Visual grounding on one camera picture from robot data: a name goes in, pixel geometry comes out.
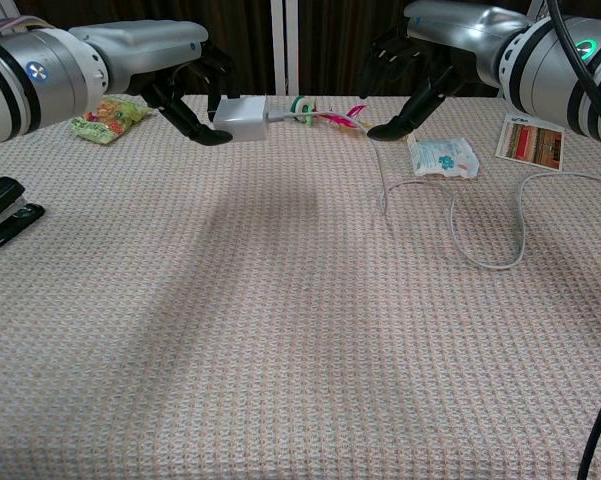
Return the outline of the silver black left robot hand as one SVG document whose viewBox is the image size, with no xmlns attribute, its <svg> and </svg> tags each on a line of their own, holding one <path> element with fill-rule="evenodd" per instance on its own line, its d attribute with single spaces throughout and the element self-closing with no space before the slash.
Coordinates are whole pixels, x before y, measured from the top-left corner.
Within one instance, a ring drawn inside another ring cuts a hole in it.
<svg viewBox="0 0 601 480">
<path fill-rule="evenodd" d="M 211 42 L 204 26 L 191 21 L 135 20 L 73 27 L 70 33 L 104 61 L 109 93 L 141 97 L 198 144 L 217 146 L 232 140 L 230 133 L 200 122 L 182 101 L 185 87 L 177 81 L 185 68 L 203 81 L 210 120 L 223 95 L 240 96 L 233 59 Z"/>
</svg>

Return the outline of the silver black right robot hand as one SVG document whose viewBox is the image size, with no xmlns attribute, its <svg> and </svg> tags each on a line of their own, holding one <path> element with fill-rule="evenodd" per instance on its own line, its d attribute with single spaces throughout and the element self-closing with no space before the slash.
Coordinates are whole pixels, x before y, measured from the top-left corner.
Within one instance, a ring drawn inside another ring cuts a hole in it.
<svg viewBox="0 0 601 480">
<path fill-rule="evenodd" d="M 396 25 L 371 43 L 358 96 L 377 95 L 414 67 L 422 83 L 398 114 L 368 131 L 395 141 L 418 129 L 466 84 L 500 86 L 498 67 L 509 43 L 531 26 L 523 14 L 461 1 L 414 1 Z"/>
</svg>

